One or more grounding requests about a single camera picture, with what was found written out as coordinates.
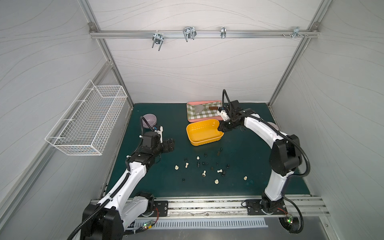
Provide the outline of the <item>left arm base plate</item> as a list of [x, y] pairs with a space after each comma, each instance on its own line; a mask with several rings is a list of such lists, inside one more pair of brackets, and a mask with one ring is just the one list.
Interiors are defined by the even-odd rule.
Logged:
[[140, 217], [144, 217], [144, 218], [155, 218], [157, 216], [167, 217], [168, 207], [169, 207], [168, 201], [154, 201], [154, 206], [152, 208], [152, 211], [141, 214]]

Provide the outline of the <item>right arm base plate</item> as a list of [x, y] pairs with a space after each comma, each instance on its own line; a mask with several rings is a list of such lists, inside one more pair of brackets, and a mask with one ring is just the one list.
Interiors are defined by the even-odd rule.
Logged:
[[271, 202], [267, 198], [248, 199], [241, 203], [241, 207], [246, 209], [249, 216], [286, 215], [288, 213], [283, 199], [275, 202]]

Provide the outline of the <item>dark chess piece tall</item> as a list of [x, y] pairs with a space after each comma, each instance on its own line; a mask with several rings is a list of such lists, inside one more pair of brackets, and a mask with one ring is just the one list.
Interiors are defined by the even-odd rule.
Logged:
[[220, 156], [223, 152], [223, 148], [220, 148], [219, 151], [217, 152], [217, 156]]

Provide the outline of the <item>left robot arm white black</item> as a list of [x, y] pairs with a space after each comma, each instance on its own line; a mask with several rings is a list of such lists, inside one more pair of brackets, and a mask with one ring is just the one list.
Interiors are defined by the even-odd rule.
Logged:
[[121, 240], [126, 235], [145, 232], [157, 223], [151, 220], [138, 229], [130, 230], [130, 225], [139, 216], [155, 214], [159, 218], [160, 211], [152, 194], [138, 193], [130, 203], [127, 200], [155, 164], [156, 157], [174, 151], [174, 140], [164, 140], [163, 131], [161, 125], [151, 126], [148, 132], [141, 131], [141, 142], [127, 156], [123, 175], [97, 204], [89, 204], [85, 208], [82, 222], [70, 233], [70, 240], [76, 235], [81, 240]]

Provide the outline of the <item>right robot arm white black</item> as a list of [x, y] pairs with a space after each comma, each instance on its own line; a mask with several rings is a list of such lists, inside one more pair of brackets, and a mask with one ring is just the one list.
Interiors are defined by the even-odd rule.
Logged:
[[218, 130], [229, 132], [243, 126], [257, 134], [271, 148], [269, 164], [272, 169], [260, 207], [271, 215], [285, 198], [285, 189], [293, 177], [306, 177], [311, 170], [309, 158], [296, 135], [287, 135], [264, 120], [252, 109], [243, 109], [238, 101], [231, 101], [227, 91], [222, 93], [222, 107], [217, 113], [222, 118]]

